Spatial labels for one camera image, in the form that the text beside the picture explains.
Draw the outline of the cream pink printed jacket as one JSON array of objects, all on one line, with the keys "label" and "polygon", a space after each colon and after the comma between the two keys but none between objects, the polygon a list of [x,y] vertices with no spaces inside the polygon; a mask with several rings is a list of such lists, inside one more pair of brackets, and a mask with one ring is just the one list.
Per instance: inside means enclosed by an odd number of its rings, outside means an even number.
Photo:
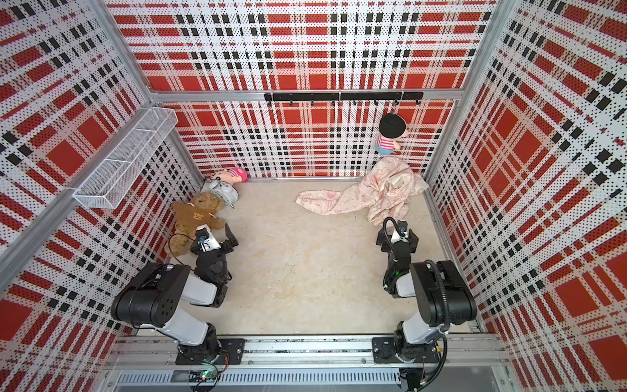
[{"label": "cream pink printed jacket", "polygon": [[400,220],[410,209],[411,198],[429,189],[423,177],[400,158],[382,158],[361,182],[343,191],[308,190],[296,203],[321,216],[368,210],[367,220],[381,225],[387,217]]}]

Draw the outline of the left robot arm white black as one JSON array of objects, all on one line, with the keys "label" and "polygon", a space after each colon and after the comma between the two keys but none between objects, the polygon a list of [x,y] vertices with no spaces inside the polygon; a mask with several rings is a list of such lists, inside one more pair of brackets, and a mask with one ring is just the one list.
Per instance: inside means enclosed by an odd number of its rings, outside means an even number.
[{"label": "left robot arm white black", "polygon": [[135,329],[152,329],[172,338],[177,344],[178,364],[215,364],[220,357],[225,364],[234,363],[243,342],[220,342],[214,325],[195,318],[180,305],[222,306],[232,279],[226,256],[238,246],[230,227],[225,225],[224,230],[225,240],[219,242],[208,225],[197,228],[191,245],[194,267],[146,264],[114,298],[112,317]]}]

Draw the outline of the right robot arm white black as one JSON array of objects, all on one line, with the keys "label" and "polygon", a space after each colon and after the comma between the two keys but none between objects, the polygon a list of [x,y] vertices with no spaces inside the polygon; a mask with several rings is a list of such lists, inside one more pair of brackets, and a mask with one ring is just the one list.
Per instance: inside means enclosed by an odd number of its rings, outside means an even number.
[{"label": "right robot arm white black", "polygon": [[476,318],[478,309],[468,284],[453,261],[414,262],[419,238],[408,224],[392,217],[383,220],[377,246],[387,254],[387,269],[382,287],[392,297],[414,298],[417,312],[399,322],[390,339],[372,341],[374,358],[379,364],[439,360],[437,340],[451,326]]}]

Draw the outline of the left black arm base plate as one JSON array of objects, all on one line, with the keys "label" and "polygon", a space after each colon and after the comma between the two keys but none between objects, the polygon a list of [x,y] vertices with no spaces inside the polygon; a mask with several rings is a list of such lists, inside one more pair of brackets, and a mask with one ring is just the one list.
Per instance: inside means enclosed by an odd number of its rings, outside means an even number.
[{"label": "left black arm base plate", "polygon": [[239,365],[245,343],[243,338],[220,338],[199,346],[178,345],[176,365]]}]

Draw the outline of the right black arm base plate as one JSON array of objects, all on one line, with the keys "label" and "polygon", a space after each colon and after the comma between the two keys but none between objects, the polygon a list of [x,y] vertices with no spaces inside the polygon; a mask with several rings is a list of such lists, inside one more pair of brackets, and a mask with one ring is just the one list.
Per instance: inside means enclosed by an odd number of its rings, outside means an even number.
[{"label": "right black arm base plate", "polygon": [[439,351],[435,344],[412,345],[393,336],[372,338],[372,355],[376,364],[437,364]]}]

